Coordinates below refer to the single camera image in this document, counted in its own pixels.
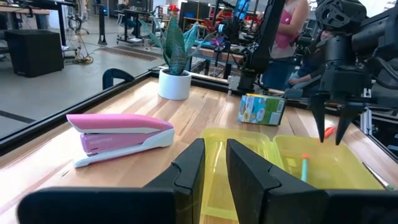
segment small box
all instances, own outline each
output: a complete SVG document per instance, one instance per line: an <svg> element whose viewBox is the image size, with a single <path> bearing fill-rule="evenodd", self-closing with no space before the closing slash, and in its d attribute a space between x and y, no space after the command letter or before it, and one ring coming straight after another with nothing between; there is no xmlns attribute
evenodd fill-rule
<svg viewBox="0 0 398 224"><path fill-rule="evenodd" d="M242 96L238 121L280 125L285 110L285 99L277 96L246 94Z"/></svg>

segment white pot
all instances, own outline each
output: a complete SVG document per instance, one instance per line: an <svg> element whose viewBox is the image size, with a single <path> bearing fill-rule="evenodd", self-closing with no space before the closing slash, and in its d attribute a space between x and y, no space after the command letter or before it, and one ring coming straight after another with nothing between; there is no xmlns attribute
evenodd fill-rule
<svg viewBox="0 0 398 224"><path fill-rule="evenodd" d="M189 97L191 87L191 74L183 71L185 75L176 76L167 74L168 68L159 72L159 95L169 100L185 100Z"/></svg>

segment orange object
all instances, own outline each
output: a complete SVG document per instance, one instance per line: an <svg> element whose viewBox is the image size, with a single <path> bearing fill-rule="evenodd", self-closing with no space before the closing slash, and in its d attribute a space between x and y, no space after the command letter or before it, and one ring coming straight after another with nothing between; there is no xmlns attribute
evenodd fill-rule
<svg viewBox="0 0 398 224"><path fill-rule="evenodd" d="M330 137L336 131L335 127L329 127L325 129L325 139Z"/></svg>

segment yellow plastic tray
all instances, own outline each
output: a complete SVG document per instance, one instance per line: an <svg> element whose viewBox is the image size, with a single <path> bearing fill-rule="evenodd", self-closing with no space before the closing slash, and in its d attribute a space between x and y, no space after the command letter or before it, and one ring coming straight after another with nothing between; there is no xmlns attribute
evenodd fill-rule
<svg viewBox="0 0 398 224"><path fill-rule="evenodd" d="M302 155L308 154L307 183L318 189L383 189L351 150L342 144L336 146L334 141L321 143L317 138L276 136L273 145L280 153L285 171L299 179Z"/></svg>
<svg viewBox="0 0 398 224"><path fill-rule="evenodd" d="M205 184L201 214L238 220L226 170L226 140L233 138L268 161L283 167L277 149L265 134L223 128L207 128L201 137L206 144Z"/></svg>

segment snake plant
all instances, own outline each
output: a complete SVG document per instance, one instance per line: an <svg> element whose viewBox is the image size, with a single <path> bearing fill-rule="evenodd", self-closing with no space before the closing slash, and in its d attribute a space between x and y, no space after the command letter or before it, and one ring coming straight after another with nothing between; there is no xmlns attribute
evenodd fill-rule
<svg viewBox="0 0 398 224"><path fill-rule="evenodd" d="M153 20L156 26L160 27L158 20L154 17ZM158 39L144 21L139 20L139 22L142 24L144 30L149 33L150 39L153 43L162 49L163 58L169 66L170 75L184 76L183 71L189 59L197 53L202 43L206 42L212 36L212 34L207 35L207 37L203 39L203 42L198 45L194 51L191 51L197 38L197 23L183 34L181 29L178 27L176 18L172 17L167 30L165 32L160 30L162 38Z"/></svg>

